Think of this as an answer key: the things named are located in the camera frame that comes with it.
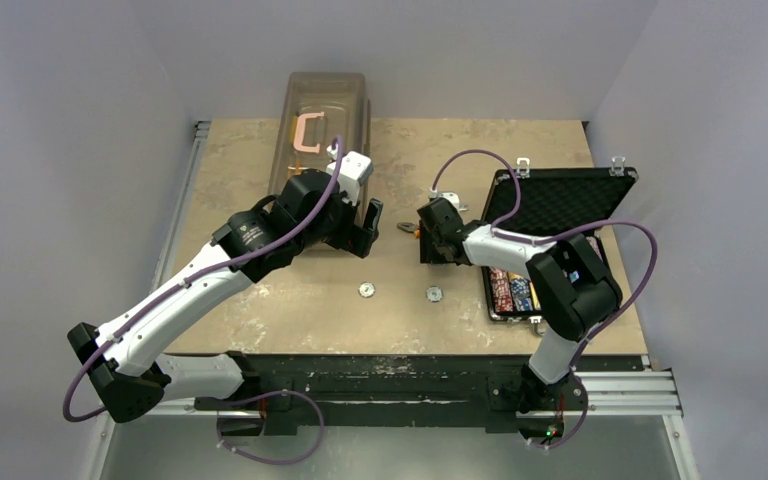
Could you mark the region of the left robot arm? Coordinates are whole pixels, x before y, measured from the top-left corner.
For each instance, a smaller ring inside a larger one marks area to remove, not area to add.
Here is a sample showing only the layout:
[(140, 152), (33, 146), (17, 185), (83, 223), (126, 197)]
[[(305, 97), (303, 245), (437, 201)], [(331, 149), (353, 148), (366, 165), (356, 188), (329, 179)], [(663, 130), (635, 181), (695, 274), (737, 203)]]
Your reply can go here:
[(371, 200), (363, 223), (355, 220), (372, 171), (368, 158), (356, 154), (324, 171), (302, 171), (279, 195), (233, 214), (181, 271), (129, 311), (99, 327), (80, 323), (70, 330), (67, 338), (82, 363), (78, 376), (90, 380), (102, 411), (125, 423), (182, 398), (214, 398), (235, 409), (252, 405), (258, 382), (242, 354), (168, 355), (166, 348), (225, 300), (312, 246), (368, 256), (382, 203)]

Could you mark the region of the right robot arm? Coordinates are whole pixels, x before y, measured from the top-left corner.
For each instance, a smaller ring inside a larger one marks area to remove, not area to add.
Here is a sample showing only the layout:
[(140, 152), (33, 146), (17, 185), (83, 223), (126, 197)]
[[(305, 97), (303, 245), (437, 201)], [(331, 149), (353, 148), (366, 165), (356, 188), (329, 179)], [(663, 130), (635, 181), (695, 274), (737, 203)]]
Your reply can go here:
[(498, 268), (525, 277), (540, 302), (547, 329), (524, 366), (522, 398), (536, 407), (556, 399), (570, 377), (587, 334), (617, 313), (623, 292), (581, 233), (534, 237), (464, 222), (446, 199), (418, 209), (431, 246), (448, 263)]

